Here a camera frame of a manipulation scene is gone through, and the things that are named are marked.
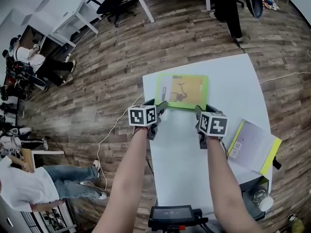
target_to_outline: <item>white shirt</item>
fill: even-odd
[[[24,63],[29,63],[32,67],[34,72],[37,72],[38,69],[42,66],[45,61],[45,57],[41,54],[36,53],[33,57],[28,58],[29,56],[29,49],[19,47],[14,53],[13,57],[16,61],[21,61]]]
[[[47,204],[59,200],[56,187],[43,167],[28,173],[11,167],[12,161],[0,161],[1,197],[13,210],[31,212],[30,204]]]

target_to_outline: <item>person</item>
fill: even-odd
[[[75,60],[64,63],[38,54],[40,50],[38,44],[35,44],[34,48],[31,50],[21,47],[17,37],[12,38],[10,41],[10,51],[12,50],[15,61],[29,64],[39,78],[47,78],[57,86],[65,84],[67,81],[59,77],[54,70],[73,73],[76,66]]]
[[[17,115],[18,110],[12,108],[13,105],[14,105],[13,103],[2,103],[2,104],[0,105],[0,110],[3,111],[3,114],[4,114],[4,115],[5,115],[6,113],[12,113],[12,114]]]
[[[25,136],[9,135],[6,132],[0,131],[0,148],[10,149],[30,149],[33,150],[40,145],[43,145],[45,150],[49,150],[48,142],[45,138],[27,138]]]
[[[240,43],[243,41],[237,0],[215,0],[215,12],[210,12],[209,16],[226,22],[230,35]]]
[[[25,171],[11,167],[12,163]],[[98,178],[99,168],[95,160],[90,167],[56,165],[34,170],[29,163],[7,155],[0,161],[0,196],[12,209],[25,212],[47,211],[70,198],[104,200],[104,192],[78,183]]]
[[[145,169],[148,128],[137,127],[114,177],[107,207],[93,233],[132,232]],[[242,193],[216,137],[207,137],[208,171],[214,213],[227,233],[262,233],[249,215]]]

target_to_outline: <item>forearm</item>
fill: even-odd
[[[213,201],[221,203],[228,200],[242,200],[240,186],[228,164],[219,140],[208,137],[207,149],[209,183]]]
[[[40,48],[31,49],[28,54],[28,59],[32,58],[36,53],[38,53]]]
[[[133,192],[140,198],[141,186],[145,169],[147,149],[147,131],[135,133],[116,172],[112,193],[114,191]]]
[[[30,208],[33,212],[44,212],[56,207],[57,205],[60,205],[60,201],[61,200],[56,200],[49,204],[30,204]]]
[[[24,167],[26,165],[25,162],[23,162],[22,160],[16,158],[15,156],[12,155],[8,155],[8,157],[12,160],[12,162],[16,165],[20,165],[22,167]]]
[[[262,233],[249,215],[240,186],[218,139],[207,138],[209,187],[214,213],[228,233]]]
[[[133,232],[145,170],[147,131],[138,130],[132,138],[114,177],[111,195],[94,233]]]

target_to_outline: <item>black office chair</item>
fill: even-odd
[[[111,17],[116,16],[115,18],[115,27],[118,27],[117,21],[120,17],[120,14],[132,14],[133,16],[136,16],[133,11],[127,10],[128,5],[127,0],[105,0],[103,3],[98,2],[97,0],[88,0],[86,3],[89,3],[90,1],[98,4],[100,7],[97,10],[97,14],[104,14],[109,15],[108,21],[111,22]]]

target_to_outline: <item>glass jar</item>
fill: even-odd
[[[274,202],[268,191],[261,185],[251,189],[249,192],[249,197],[253,204],[262,212],[269,210]]]

